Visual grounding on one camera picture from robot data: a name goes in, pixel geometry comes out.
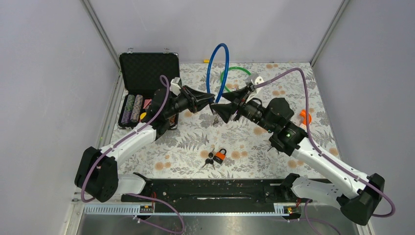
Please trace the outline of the green cable lock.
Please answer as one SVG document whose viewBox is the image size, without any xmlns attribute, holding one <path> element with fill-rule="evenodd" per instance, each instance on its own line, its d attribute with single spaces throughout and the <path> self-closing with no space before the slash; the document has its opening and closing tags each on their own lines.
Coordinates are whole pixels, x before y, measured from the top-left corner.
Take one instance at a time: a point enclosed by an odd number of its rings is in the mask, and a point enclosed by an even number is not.
<svg viewBox="0 0 415 235">
<path fill-rule="evenodd" d="M 238 67 L 238 66 L 229 67 L 229 68 L 228 68 L 228 70 L 229 70 L 229 71 L 231 71 L 231 70 L 239 70 L 239 71 L 244 72 L 244 73 L 245 73 L 245 74 L 247 74 L 248 76 L 250 76 L 250 75 L 251 75 L 251 72 L 250 72 L 250 71 L 248 71 L 248 70 L 247 70 L 247 69 L 245 69 L 245 68 Z M 221 82 L 221 83 L 222 83 L 222 82 L 223 82 L 223 80 L 224 80 L 224 75 L 225 75 L 225 72 L 224 72 L 224 71 L 223 71 L 223 72 L 221 72 L 221 74 L 220 74 L 220 82 Z M 225 89 L 225 91 L 230 92 L 230 89 L 229 89 L 226 85 L 225 85 L 224 89 Z"/>
</svg>

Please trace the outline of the orange black padlock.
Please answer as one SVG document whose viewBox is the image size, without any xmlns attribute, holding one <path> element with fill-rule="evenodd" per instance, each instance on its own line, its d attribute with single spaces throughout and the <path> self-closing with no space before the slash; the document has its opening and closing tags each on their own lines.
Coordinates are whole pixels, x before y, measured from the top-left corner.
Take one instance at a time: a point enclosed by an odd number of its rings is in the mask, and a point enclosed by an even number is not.
<svg viewBox="0 0 415 235">
<path fill-rule="evenodd" d="M 221 148 L 217 153 L 214 154 L 213 160 L 221 165 L 224 159 L 226 158 L 226 154 L 227 154 L 227 150 L 224 148 Z"/>
</svg>

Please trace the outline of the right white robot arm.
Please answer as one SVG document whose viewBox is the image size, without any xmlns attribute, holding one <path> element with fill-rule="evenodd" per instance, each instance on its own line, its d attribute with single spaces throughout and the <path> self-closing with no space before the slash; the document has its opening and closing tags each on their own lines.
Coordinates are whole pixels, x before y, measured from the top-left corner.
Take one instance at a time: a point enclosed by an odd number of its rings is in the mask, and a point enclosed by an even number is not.
<svg viewBox="0 0 415 235">
<path fill-rule="evenodd" d="M 303 128 L 290 121 L 294 111 L 285 98 L 273 98 L 264 107 L 250 94 L 248 88 L 226 93 L 227 104 L 211 107 L 225 123 L 232 116 L 236 120 L 245 117 L 272 133 L 272 148 L 303 161 L 330 181 L 314 182 L 291 173 L 283 181 L 281 197 L 288 202 L 298 197 L 319 201 L 339 209 L 356 224 L 368 224 L 383 198 L 384 178 L 377 173 L 367 175 L 320 149 Z"/>
</svg>

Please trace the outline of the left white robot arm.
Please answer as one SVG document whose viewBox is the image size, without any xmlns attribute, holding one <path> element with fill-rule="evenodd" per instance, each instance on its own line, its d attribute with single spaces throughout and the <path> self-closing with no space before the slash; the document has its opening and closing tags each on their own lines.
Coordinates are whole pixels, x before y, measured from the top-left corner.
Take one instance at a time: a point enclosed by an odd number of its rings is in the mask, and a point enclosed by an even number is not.
<svg viewBox="0 0 415 235">
<path fill-rule="evenodd" d="M 170 128 L 170 118 L 182 111 L 196 113 L 204 109 L 214 95 L 194 90 L 188 86 L 174 94 L 169 88 L 155 91 L 149 110 L 134 129 L 121 139 L 100 149 L 87 148 L 75 176 L 75 185 L 81 189 L 84 203 L 106 202 L 114 195 L 133 194 L 146 201 L 152 189 L 139 174 L 120 174 L 119 167 L 140 149 L 156 141 Z"/>
</svg>

